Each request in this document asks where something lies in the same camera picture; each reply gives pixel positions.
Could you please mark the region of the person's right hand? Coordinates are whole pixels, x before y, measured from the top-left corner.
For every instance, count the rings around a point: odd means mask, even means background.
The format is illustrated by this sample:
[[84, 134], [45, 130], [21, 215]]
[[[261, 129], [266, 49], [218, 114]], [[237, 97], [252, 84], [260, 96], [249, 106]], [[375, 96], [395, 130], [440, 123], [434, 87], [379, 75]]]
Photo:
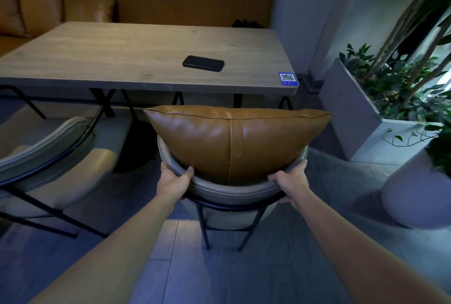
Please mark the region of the person's right hand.
[[291, 203], [297, 211], [301, 210], [303, 200], [312, 194], [305, 174], [306, 166], [307, 159], [302, 159], [301, 162], [288, 173], [279, 170], [268, 175], [268, 180], [276, 182], [285, 193], [285, 197], [283, 197], [280, 202]]

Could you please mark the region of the person's left hand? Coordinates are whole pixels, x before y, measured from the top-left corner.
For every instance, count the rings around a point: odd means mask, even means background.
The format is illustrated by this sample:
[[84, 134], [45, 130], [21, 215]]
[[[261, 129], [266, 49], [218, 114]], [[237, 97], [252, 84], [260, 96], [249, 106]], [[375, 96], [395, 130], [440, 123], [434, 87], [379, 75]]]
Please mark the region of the person's left hand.
[[174, 174], [165, 162], [161, 162], [161, 177], [156, 187], [156, 197], [175, 204], [187, 191], [190, 183], [179, 183], [179, 176]]

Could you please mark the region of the grey chair with black frame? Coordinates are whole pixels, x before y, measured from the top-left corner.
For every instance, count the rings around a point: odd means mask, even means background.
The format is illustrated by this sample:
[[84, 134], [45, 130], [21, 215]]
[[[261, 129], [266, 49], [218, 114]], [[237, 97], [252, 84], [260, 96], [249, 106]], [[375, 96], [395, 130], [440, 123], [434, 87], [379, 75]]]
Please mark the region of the grey chair with black frame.
[[268, 216], [282, 198], [282, 190], [276, 182], [269, 181], [265, 164], [275, 172], [275, 162], [294, 156], [275, 145], [271, 154], [263, 154], [264, 143], [259, 143], [256, 153], [249, 160], [251, 170], [245, 170], [241, 178], [230, 173], [230, 133], [190, 132], [175, 134], [166, 132], [157, 135], [161, 160], [175, 175], [182, 175], [188, 166], [193, 166], [195, 175], [191, 178], [185, 197], [185, 208], [197, 216], [202, 237], [210, 250], [207, 231], [243, 231], [246, 236], [238, 250], [242, 251], [262, 218]]
[[0, 219], [78, 237], [29, 220], [55, 217], [107, 238], [109, 234], [67, 216], [64, 210], [93, 192], [116, 167], [130, 126], [138, 121], [126, 91], [121, 90], [130, 113], [101, 119], [116, 92], [110, 90], [93, 118], [63, 120], [46, 117], [18, 88], [0, 86], [0, 91], [4, 89], [15, 92], [43, 121], [10, 155], [0, 159]]

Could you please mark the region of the person's right forearm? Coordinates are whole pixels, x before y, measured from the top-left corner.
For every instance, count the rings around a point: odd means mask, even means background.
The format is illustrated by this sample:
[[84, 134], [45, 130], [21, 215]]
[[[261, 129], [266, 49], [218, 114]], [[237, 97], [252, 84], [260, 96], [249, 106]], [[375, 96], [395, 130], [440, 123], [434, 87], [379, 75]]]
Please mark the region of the person's right forearm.
[[289, 194], [354, 304], [451, 304], [451, 296], [309, 189]]

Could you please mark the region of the person's left forearm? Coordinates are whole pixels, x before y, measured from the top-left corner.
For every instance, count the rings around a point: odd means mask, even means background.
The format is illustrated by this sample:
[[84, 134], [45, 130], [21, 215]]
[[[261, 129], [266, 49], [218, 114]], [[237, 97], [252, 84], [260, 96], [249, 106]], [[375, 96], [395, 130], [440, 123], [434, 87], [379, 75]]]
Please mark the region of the person's left forearm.
[[128, 304], [161, 229], [184, 192], [160, 189], [28, 304]]

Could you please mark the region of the brown leather cushion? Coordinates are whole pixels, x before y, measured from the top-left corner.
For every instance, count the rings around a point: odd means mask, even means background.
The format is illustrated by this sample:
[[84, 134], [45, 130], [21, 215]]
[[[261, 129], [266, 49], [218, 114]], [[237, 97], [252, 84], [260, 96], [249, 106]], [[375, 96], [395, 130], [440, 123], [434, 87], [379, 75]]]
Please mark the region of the brown leather cushion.
[[117, 0], [64, 0], [65, 22], [114, 21]]
[[63, 0], [20, 0], [25, 28], [30, 38], [37, 38], [64, 21]]
[[0, 35], [29, 38], [19, 0], [0, 0]]
[[169, 153], [208, 181], [243, 186], [285, 169], [328, 125], [318, 109], [161, 105], [144, 110]]

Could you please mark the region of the grey rectangular planter box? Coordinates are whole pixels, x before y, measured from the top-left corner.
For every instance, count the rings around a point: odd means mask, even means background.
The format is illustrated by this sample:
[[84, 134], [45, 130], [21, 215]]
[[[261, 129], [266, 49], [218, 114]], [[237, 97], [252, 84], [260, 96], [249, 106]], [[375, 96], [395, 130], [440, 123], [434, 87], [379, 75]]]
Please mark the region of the grey rectangular planter box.
[[384, 119], [339, 58], [325, 73], [319, 98], [335, 114], [331, 125], [351, 162], [402, 165], [435, 135], [418, 121]]

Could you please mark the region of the black smartphone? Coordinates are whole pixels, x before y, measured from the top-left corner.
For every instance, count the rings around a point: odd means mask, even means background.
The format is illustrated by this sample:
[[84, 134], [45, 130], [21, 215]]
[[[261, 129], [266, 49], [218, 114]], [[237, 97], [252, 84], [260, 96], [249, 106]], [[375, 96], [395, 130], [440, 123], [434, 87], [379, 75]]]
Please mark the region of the black smartphone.
[[220, 72], [223, 69], [225, 62], [213, 58], [189, 55], [182, 62], [182, 65], [189, 68]]

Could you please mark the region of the wooden table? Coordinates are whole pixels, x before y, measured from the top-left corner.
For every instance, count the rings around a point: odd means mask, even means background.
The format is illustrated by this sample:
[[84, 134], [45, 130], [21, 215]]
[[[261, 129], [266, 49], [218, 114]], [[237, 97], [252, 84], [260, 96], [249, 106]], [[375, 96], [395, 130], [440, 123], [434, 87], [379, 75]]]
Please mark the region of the wooden table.
[[[225, 62], [184, 67], [189, 55]], [[271, 29], [65, 22], [0, 57], [0, 86], [295, 95], [294, 73]]]

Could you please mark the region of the round white plant pot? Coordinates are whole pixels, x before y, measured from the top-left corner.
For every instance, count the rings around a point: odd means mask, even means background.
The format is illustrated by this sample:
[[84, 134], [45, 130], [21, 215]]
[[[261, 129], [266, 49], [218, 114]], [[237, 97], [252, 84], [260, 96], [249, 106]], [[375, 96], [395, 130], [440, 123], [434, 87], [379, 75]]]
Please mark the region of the round white plant pot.
[[402, 226], [451, 227], [451, 142], [431, 140], [388, 177], [380, 200], [386, 213]]

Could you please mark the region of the black object on bench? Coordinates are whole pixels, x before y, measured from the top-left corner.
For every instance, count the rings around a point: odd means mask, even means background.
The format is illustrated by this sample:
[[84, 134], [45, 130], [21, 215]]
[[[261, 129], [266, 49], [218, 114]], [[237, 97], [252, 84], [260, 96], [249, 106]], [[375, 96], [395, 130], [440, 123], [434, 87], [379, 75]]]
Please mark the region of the black object on bench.
[[262, 25], [260, 25], [257, 21], [247, 21], [247, 20], [239, 20], [236, 19], [232, 26], [232, 28], [255, 28], [255, 29], [264, 29]]

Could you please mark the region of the green leafy plant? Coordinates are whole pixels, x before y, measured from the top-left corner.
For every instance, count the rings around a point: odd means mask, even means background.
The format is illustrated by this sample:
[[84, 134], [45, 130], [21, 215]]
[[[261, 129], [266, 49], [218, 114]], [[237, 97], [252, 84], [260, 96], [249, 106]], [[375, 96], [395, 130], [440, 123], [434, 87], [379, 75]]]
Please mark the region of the green leafy plant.
[[438, 138], [451, 126], [451, 0], [381, 0], [378, 48], [348, 44], [339, 60], [384, 119], [418, 121]]

